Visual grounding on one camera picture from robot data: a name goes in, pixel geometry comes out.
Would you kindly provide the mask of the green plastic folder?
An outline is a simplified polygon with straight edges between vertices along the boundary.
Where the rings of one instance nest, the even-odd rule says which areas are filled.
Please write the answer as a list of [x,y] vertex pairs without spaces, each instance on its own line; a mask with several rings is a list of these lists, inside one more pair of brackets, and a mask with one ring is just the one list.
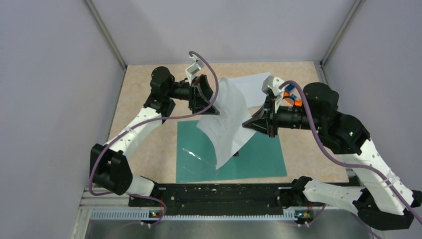
[[237,156],[217,169],[214,146],[197,128],[197,123],[196,120],[178,123],[176,183],[287,175],[279,138],[270,138],[261,133],[254,134]]

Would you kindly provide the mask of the printed white paper sheet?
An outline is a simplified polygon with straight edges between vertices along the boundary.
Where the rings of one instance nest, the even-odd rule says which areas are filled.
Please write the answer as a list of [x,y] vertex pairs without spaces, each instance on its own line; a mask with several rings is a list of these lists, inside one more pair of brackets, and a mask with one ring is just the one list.
[[219,115],[205,115],[197,124],[214,146],[216,169],[224,166],[256,133],[242,126],[251,119],[251,114],[241,90],[226,78],[218,86],[213,106]]

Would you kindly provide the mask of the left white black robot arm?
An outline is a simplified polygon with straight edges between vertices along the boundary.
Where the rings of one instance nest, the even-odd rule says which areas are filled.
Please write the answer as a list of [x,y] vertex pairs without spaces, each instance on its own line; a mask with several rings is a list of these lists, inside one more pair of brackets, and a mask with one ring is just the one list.
[[216,89],[212,90],[206,75],[196,76],[202,67],[194,63],[186,69],[186,78],[177,82],[164,66],[151,73],[150,94],[135,118],[105,144],[95,144],[90,152],[89,190],[93,185],[107,189],[109,194],[136,194],[148,206],[159,201],[156,183],[132,173],[128,160],[146,137],[167,120],[173,120],[175,99],[188,102],[189,117],[219,115],[214,106],[219,94],[218,78],[214,71]]

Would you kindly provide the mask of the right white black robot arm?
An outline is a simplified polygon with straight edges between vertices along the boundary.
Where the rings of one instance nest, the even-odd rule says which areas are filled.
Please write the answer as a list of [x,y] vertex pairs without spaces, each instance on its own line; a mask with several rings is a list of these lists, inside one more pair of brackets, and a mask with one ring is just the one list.
[[349,211],[379,231],[408,229],[422,204],[422,193],[407,188],[380,156],[369,131],[354,116],[338,111],[339,95],[324,83],[310,83],[289,92],[292,81],[263,87],[262,107],[243,123],[244,128],[274,137],[280,128],[310,130],[323,154],[333,163],[353,170],[360,188],[322,183],[302,176],[293,181],[292,199]]

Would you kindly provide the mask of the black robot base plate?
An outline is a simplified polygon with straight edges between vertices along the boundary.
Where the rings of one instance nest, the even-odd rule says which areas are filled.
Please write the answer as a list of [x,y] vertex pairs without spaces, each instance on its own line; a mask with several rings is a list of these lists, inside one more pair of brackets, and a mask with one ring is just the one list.
[[172,216],[281,215],[286,209],[316,206],[291,183],[159,184],[151,196],[131,196],[128,205],[157,207]]

